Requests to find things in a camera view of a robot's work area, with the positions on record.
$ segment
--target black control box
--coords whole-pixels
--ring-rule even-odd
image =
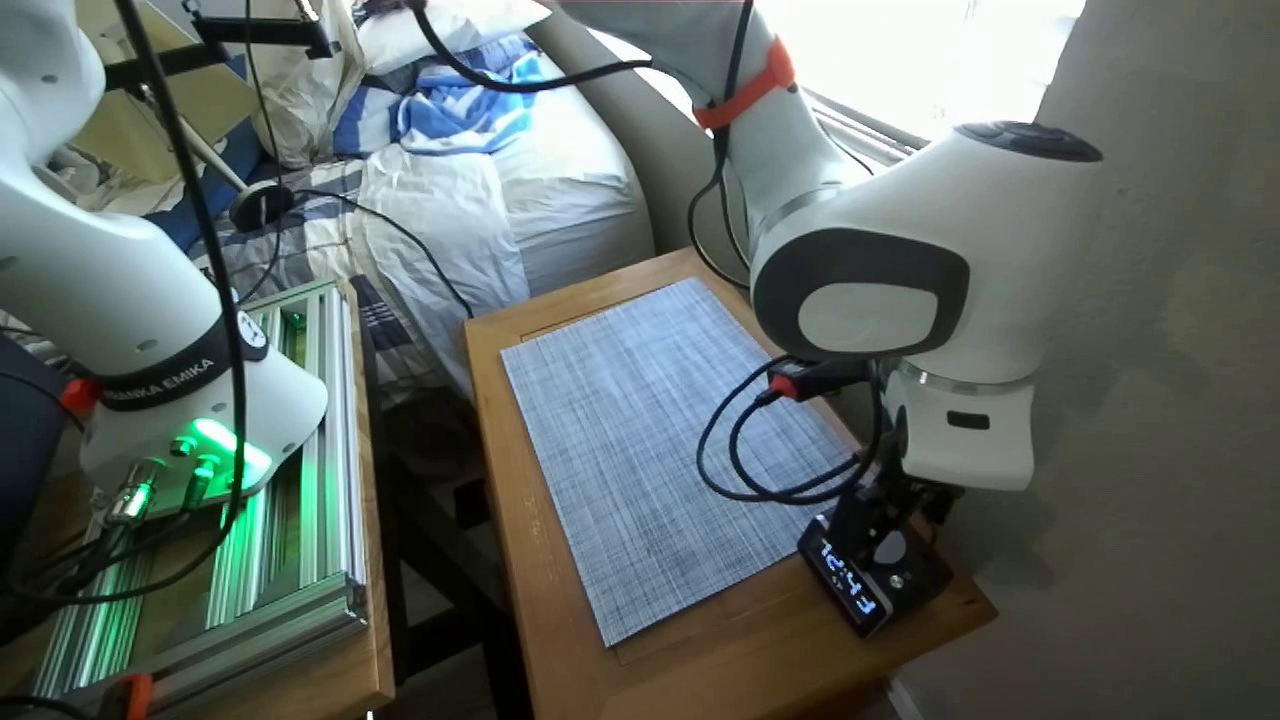
[[[858,636],[887,628],[954,581],[954,568],[910,523],[849,551],[832,540],[830,516],[818,516],[801,538],[801,555]]]

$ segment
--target pillow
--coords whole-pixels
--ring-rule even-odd
[[[377,4],[366,4],[369,21],[357,30],[369,76],[385,76],[431,56],[430,38],[416,30],[408,8],[389,0],[381,4],[389,13],[372,8]],[[550,18],[554,13],[536,0],[430,0],[430,21],[451,53],[467,53],[493,38],[525,34]]]

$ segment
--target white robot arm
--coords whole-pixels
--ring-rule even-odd
[[[35,182],[106,94],[72,0],[6,0],[0,25],[0,309],[62,345],[102,387],[86,476],[177,484],[234,476],[234,353],[217,288],[144,221],[80,214]],[[239,318],[249,385],[243,491],[325,417],[329,393]]]
[[[753,309],[798,358],[895,362],[901,469],[957,487],[1031,480],[1044,323],[1096,214],[1099,151],[1036,126],[972,126],[865,182],[818,127],[787,56],[750,18],[741,98],[719,98],[745,0],[562,0],[651,53],[733,121],[753,214]]]

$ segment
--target window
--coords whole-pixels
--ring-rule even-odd
[[[759,8],[823,107],[933,141],[964,121],[1036,121],[1084,0],[759,0]]]

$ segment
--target grid paper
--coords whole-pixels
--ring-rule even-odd
[[[706,421],[764,362],[699,282],[504,353],[609,650],[798,551],[818,508],[735,503],[695,476]],[[727,423],[759,387],[764,381],[724,411],[710,445],[710,473],[719,484],[733,484]],[[745,428],[745,466],[771,487],[818,476],[849,453],[846,432],[792,400],[777,400]]]

